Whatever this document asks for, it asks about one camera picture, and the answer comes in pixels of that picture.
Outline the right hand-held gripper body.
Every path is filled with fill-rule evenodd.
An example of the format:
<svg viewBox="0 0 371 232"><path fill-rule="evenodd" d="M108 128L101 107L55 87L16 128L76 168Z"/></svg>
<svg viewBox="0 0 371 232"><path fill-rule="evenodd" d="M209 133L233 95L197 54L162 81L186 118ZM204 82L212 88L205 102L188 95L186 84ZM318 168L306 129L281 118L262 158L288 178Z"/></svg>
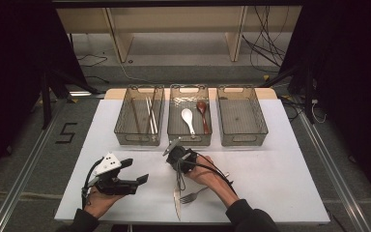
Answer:
<svg viewBox="0 0 371 232"><path fill-rule="evenodd" d="M175 171L187 173L196 166L197 153L181 146L180 142L180 137L171 140L162 155Z"/></svg>

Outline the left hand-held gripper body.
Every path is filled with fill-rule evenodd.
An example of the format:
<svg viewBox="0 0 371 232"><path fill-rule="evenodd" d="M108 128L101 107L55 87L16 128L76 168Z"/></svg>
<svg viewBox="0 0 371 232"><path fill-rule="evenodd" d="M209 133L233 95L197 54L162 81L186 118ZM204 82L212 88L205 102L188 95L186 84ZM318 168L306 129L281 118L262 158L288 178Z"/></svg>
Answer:
<svg viewBox="0 0 371 232"><path fill-rule="evenodd" d="M99 192L106 195L136 194L138 186L134 181L118 178L122 169L121 161L109 152L91 167L83 186L83 195L87 196L91 187L96 187Z"/></svg>

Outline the smoky clear plastic bin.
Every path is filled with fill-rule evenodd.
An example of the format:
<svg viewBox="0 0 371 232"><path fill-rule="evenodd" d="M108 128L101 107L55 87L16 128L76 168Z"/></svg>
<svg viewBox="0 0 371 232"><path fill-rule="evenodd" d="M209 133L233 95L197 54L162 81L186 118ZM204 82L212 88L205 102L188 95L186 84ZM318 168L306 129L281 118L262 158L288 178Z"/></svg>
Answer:
<svg viewBox="0 0 371 232"><path fill-rule="evenodd" d="M153 96L157 88L154 111L157 121L157 134L151 134L146 97ZM141 132L138 133L130 100L135 99ZM121 145L158 146L161 136L161 121L164 113L165 94L163 85L130 85L125 93L123 104L115 125L114 133Z"/></svg>
<svg viewBox="0 0 371 232"><path fill-rule="evenodd" d="M262 146L269 130L252 85L222 85L216 89L221 145Z"/></svg>
<svg viewBox="0 0 371 232"><path fill-rule="evenodd" d="M209 134L204 134L202 116L196 107L199 102L207 105L205 117ZM195 131L191 135L186 122L182 118L182 110L192 111L192 125ZM212 138L212 118L210 109L209 88L205 84L173 84L170 86L167 134L170 140L180 137L180 145L209 146Z"/></svg>

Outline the metal fork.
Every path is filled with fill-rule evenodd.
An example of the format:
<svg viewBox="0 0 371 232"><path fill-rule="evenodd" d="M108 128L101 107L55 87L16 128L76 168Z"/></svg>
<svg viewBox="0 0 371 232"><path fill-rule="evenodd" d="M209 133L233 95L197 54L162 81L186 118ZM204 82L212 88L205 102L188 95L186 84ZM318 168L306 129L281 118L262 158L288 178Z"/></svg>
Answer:
<svg viewBox="0 0 371 232"><path fill-rule="evenodd" d="M227 182L227 179L223 179L221 176L209 173L195 174L194 176L189 174L188 177L197 182L198 184L205 185L206 189L214 188L216 185L226 184ZM199 192L194 192L189 193L186 196L181 196L180 198L181 204L190 203L194 201L197 198L198 194Z"/></svg>

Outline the white ceramic spoon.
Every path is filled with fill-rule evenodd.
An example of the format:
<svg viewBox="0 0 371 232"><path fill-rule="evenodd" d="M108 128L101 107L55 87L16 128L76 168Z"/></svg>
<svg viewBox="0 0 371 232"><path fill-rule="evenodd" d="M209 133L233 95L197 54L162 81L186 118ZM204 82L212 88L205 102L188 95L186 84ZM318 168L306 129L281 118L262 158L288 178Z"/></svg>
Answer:
<svg viewBox="0 0 371 232"><path fill-rule="evenodd" d="M192 117L193 117L193 115L192 115L192 111L190 109L185 108L185 109L182 110L182 118L186 122L190 134L194 135L195 131L194 131L194 128L193 128L193 125L192 125Z"/></svg>

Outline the metal table knife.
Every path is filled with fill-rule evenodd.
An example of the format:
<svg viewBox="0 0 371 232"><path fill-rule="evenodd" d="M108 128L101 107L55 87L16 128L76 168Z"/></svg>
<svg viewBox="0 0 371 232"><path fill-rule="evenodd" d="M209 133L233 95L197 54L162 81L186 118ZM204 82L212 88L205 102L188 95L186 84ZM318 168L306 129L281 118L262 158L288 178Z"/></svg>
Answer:
<svg viewBox="0 0 371 232"><path fill-rule="evenodd" d="M176 216L181 221L181 175L176 177L176 184L173 189L174 207Z"/></svg>

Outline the white chopstick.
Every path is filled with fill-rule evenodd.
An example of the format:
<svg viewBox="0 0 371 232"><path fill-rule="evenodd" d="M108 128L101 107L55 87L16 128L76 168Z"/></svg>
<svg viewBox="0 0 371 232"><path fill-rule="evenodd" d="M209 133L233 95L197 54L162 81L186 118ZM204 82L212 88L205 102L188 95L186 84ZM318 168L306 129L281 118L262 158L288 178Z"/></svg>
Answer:
<svg viewBox="0 0 371 232"><path fill-rule="evenodd" d="M150 117L151 117L151 119L150 119L151 131L152 131L152 134L157 134L157 122L156 122L155 113L153 111L151 98L148 98L148 106L149 106L149 114L150 114Z"/></svg>
<svg viewBox="0 0 371 232"><path fill-rule="evenodd" d="M149 112L149 122L150 122L151 134L155 134L156 130L155 130L155 123L153 121L154 116L153 116L153 110L152 110L152 102L151 102L151 99L149 97L146 97L146 104L147 104L148 112Z"/></svg>

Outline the brown wooden spoon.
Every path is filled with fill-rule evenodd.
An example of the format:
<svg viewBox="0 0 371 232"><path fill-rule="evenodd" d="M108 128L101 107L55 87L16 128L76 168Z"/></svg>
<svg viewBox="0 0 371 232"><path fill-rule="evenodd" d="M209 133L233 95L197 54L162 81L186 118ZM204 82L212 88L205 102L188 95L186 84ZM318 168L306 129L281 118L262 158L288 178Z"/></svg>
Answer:
<svg viewBox="0 0 371 232"><path fill-rule="evenodd" d="M196 104L196 107L197 107L197 109L199 110L199 112L201 113L201 116L202 116L204 134L209 134L210 133L210 129L208 127L207 120L206 120L206 117L205 117L207 105L206 105L206 103L204 101L199 101Z"/></svg>

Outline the person's right hand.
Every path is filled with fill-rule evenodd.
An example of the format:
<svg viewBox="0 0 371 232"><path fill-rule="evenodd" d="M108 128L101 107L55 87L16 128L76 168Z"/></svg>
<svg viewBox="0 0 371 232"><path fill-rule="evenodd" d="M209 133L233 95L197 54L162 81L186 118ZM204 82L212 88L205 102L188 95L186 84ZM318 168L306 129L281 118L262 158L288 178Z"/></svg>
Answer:
<svg viewBox="0 0 371 232"><path fill-rule="evenodd" d="M214 162L209 156L199 156L197 165L186 176L200 185L217 188L224 183L221 177L214 173Z"/></svg>

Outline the person's left hand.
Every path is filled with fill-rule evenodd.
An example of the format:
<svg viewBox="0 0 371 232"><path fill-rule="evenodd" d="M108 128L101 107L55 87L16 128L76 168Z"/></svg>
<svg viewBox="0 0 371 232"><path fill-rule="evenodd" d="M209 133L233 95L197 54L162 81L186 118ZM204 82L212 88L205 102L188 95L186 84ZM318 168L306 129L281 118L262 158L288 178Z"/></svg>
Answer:
<svg viewBox="0 0 371 232"><path fill-rule="evenodd" d="M106 195L91 188L84 211L94 218L101 218L123 195Z"/></svg>

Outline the black metal stand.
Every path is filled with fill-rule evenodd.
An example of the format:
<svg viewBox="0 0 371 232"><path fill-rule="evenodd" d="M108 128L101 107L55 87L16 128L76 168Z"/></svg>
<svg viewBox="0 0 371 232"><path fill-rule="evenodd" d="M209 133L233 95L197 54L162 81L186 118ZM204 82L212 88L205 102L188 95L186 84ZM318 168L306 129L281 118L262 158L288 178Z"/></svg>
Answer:
<svg viewBox="0 0 371 232"><path fill-rule="evenodd" d="M104 91L89 86L84 79L79 80L77 77L73 77L72 75L60 70L47 69L41 77L43 129L46 129L49 126L52 119L49 91L52 91L58 99L67 99L71 95L66 87L67 83L71 83L72 85L80 87L94 95L104 94Z"/></svg>
<svg viewBox="0 0 371 232"><path fill-rule="evenodd" d="M270 88L277 82L283 80L284 78L291 76L292 80L289 84L288 91L291 94L298 94L301 90L304 91L305 103L304 103L304 113L308 121L313 124L314 116L312 113L312 97L313 97L313 56L311 51L306 50L300 56L298 61L286 71L280 72L272 80L266 81L260 85L260 88Z"/></svg>

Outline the beige wooden shelf unit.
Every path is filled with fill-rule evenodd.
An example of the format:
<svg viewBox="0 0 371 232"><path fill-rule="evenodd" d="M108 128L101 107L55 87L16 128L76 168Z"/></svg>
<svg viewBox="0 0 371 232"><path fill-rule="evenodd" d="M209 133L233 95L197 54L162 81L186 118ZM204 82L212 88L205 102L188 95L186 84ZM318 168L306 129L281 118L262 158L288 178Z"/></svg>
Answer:
<svg viewBox="0 0 371 232"><path fill-rule="evenodd" d="M107 34L119 61L127 60L135 33L222 33L230 59L239 58L244 32L292 32L300 6L86 8L57 11L68 34Z"/></svg>

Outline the dark curtain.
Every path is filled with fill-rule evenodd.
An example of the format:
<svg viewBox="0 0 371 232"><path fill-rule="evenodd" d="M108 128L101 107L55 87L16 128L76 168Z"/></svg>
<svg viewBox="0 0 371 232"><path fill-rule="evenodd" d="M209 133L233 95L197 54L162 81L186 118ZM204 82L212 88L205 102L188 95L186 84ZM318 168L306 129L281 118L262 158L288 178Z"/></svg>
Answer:
<svg viewBox="0 0 371 232"><path fill-rule="evenodd" d="M41 93L86 79L52 0L0 0L0 159Z"/></svg>
<svg viewBox="0 0 371 232"><path fill-rule="evenodd" d="M302 8L281 70L310 74L330 120L371 183L371 0L300 0Z"/></svg>

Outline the aluminium floor rail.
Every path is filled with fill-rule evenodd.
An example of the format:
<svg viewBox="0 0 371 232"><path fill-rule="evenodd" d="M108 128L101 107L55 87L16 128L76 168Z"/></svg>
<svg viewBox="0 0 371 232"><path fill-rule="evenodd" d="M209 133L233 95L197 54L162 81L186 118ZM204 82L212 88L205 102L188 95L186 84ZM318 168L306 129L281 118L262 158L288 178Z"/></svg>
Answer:
<svg viewBox="0 0 371 232"><path fill-rule="evenodd" d="M0 190L0 232L4 231L22 192L26 188L65 104L65 100L54 103L54 109L50 112L51 119L47 125L38 127L39 132L34 136L29 135L19 139L20 142L30 142L31 148L25 153L24 161L19 163L17 172L4 175L3 171L0 171L0 181L13 180L8 189Z"/></svg>
<svg viewBox="0 0 371 232"><path fill-rule="evenodd" d="M357 199L351 192L351 189L346 183L342 173L335 164L334 159L331 157L321 135L315 126L308 121L307 117L303 113L300 114L300 120L306 129L306 132L311 139L355 230L357 232L371 232L371 226L367 220L367 217L362 211L360 205L357 203Z"/></svg>

